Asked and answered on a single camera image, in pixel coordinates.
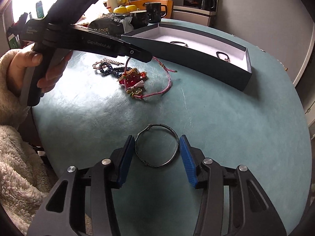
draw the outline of green table surface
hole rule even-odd
[[[278,211],[287,232],[298,224],[311,180],[311,145],[302,105],[283,66],[258,47],[205,26],[163,20],[230,39],[248,48],[252,77],[244,92],[192,69],[163,61],[173,86],[162,96],[135,100],[113,76],[103,77],[92,64],[103,56],[75,52],[53,91],[33,108],[48,158],[60,176],[68,166],[93,166],[122,147],[149,123],[163,123],[191,146],[223,166],[247,165]],[[147,93],[167,85],[154,61],[130,60],[148,73]],[[151,163],[168,160],[175,140],[162,129],[139,139],[139,152]],[[145,167],[133,157],[126,183],[113,190],[122,235],[193,234],[201,190],[188,183],[182,159],[161,169]],[[222,232],[228,223],[225,191]]]

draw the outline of white cup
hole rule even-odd
[[[108,10],[113,12],[114,8],[118,7],[117,0],[107,0],[107,7],[110,7]]]

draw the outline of tray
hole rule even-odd
[[[153,56],[209,75],[243,91],[252,75],[246,47],[228,39],[196,29],[158,23],[123,34],[122,39],[152,53]],[[184,42],[188,47],[171,44]],[[230,63],[216,52],[229,55]]]

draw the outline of hand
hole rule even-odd
[[[43,60],[43,55],[32,51],[32,47],[33,44],[20,50],[7,69],[7,88],[17,97],[21,94],[26,68],[38,66]],[[72,51],[69,52],[58,65],[49,68],[45,77],[37,82],[37,87],[41,88],[43,93],[49,92],[55,87],[72,54]]]

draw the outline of blue textured pad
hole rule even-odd
[[[135,144],[135,140],[134,140],[134,137],[132,137],[127,146],[126,153],[122,159],[122,162],[119,168],[119,178],[117,179],[117,183],[119,184],[120,187],[126,182],[126,179],[127,179],[132,156],[134,153],[134,144]]]
[[[179,138],[179,150],[181,152],[181,157],[185,166],[188,181],[190,182],[190,184],[192,184],[193,187],[196,187],[198,183],[196,166],[190,154],[189,148],[190,148],[190,144],[186,136],[182,135]]]

